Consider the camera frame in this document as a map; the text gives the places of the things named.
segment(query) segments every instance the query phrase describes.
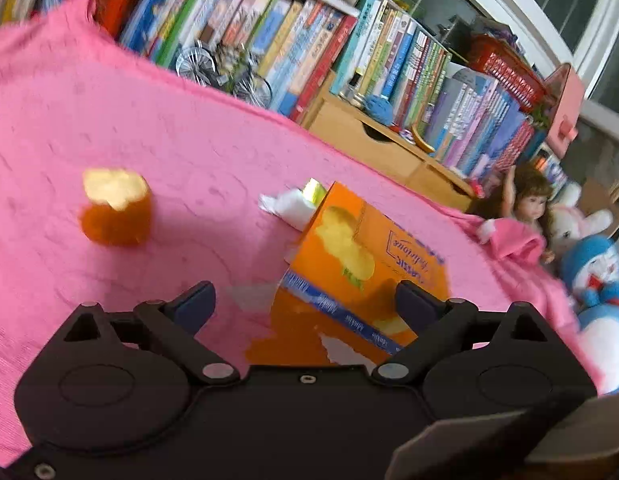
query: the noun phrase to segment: doll's head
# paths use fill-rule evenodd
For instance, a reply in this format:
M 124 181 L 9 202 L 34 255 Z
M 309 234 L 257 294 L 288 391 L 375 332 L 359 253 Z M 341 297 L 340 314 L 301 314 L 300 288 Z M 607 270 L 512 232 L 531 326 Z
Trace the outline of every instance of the doll's head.
M 531 164 L 516 167 L 514 177 L 516 199 L 513 212 L 516 218 L 525 222 L 538 221 L 543 235 L 551 238 L 551 211 L 547 201 L 552 194 L 552 187 L 547 178 Z M 499 218 L 503 205 L 503 184 L 500 184 L 487 198 L 477 201 L 471 212 L 485 219 Z

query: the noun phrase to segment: model bicycle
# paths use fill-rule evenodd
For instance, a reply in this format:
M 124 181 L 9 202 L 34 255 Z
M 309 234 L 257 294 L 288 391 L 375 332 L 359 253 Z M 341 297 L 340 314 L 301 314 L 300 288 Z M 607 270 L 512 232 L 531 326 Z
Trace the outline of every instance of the model bicycle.
M 176 59 L 176 73 L 202 86 L 227 91 L 234 97 L 260 108 L 272 102 L 272 87 L 256 73 L 256 60 L 244 48 L 220 51 L 216 54 L 200 41 L 184 48 Z

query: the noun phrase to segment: bicycle wheel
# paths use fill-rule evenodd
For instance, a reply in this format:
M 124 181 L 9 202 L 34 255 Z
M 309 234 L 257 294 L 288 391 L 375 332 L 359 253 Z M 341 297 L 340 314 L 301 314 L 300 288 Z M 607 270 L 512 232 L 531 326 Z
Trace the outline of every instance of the bicycle wheel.
M 216 75 L 216 60 L 200 45 L 185 48 L 176 59 L 176 73 L 202 86 L 212 85 Z
M 272 87 L 267 81 L 251 70 L 234 84 L 234 97 L 260 108 L 269 108 L 272 102 Z

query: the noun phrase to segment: brown hair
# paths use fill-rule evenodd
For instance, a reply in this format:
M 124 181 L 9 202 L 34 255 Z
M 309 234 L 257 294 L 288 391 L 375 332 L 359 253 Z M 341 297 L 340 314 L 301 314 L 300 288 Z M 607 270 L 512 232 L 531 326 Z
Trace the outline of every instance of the brown hair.
M 516 167 L 513 177 L 516 187 L 516 199 L 513 210 L 516 211 L 518 203 L 528 196 L 544 196 L 549 200 L 553 190 L 547 178 L 531 164 L 525 163 Z M 490 196 L 476 200 L 469 208 L 469 213 L 481 216 L 485 220 L 500 218 L 503 207 L 503 184 L 499 184 Z M 551 238 L 553 218 L 549 204 L 545 206 L 543 216 L 539 218 L 539 225 L 543 236 L 547 241 Z

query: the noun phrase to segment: doll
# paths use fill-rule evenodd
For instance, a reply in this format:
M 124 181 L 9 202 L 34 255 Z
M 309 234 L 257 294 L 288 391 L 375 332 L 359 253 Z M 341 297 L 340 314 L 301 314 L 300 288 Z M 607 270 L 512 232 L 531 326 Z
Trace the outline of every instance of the doll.
M 470 212 L 486 220 L 510 217 L 529 225 L 545 238 L 541 260 L 548 264 L 554 259 L 554 253 L 548 248 L 552 215 L 547 201 L 552 191 L 547 178 L 531 164 L 512 166 L 504 182 L 489 197 L 478 200 Z

